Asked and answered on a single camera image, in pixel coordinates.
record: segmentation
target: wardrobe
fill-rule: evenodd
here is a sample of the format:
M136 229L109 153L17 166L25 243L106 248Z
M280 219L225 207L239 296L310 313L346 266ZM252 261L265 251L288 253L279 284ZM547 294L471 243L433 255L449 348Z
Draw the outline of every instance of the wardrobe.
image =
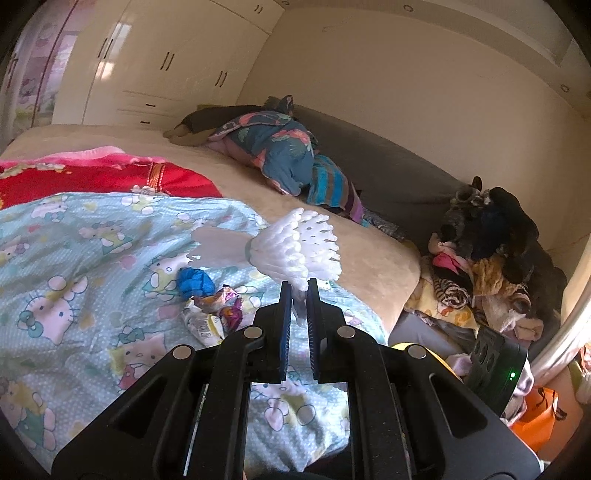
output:
M282 13L273 0L99 0L52 123L162 130L199 104L234 105Z

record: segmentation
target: red blanket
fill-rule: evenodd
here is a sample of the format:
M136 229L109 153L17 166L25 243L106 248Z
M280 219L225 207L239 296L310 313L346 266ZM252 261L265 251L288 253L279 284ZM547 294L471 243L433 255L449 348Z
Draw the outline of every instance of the red blanket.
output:
M165 193L175 197L221 197L207 177L172 163L142 162L113 166L74 166L52 158L47 164L19 164L3 173L0 163L0 208L32 202L61 192Z

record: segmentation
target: white curtain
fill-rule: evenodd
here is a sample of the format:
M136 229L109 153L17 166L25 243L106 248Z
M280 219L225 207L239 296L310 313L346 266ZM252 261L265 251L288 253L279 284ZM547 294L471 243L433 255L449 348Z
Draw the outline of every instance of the white curtain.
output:
M531 364L539 385L547 385L591 340L591 237L564 291L560 317L560 330Z

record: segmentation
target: mattress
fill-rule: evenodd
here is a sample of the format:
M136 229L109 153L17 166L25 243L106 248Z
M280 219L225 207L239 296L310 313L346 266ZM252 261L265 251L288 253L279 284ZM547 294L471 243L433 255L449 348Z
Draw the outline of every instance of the mattress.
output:
M142 156L160 156L211 179L224 197L240 200L268 222L298 207L307 206L295 197L282 196L268 187L258 170L238 164L206 147L170 144L160 132L94 125L49 125L18 137L0 158L37 158L59 151L76 151L114 145ZM384 235L351 220L328 213L340 246L343 274L339 284L365 302L392 331L404 303L418 283L418 255Z

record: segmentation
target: wall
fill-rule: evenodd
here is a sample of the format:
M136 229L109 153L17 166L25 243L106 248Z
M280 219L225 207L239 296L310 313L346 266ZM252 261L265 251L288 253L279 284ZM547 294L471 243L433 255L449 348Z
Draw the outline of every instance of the wall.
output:
M467 37L393 14L285 12L239 102L288 93L458 179L479 175L485 187L506 188L537 223L545 248L557 244L589 161L591 124L541 79Z

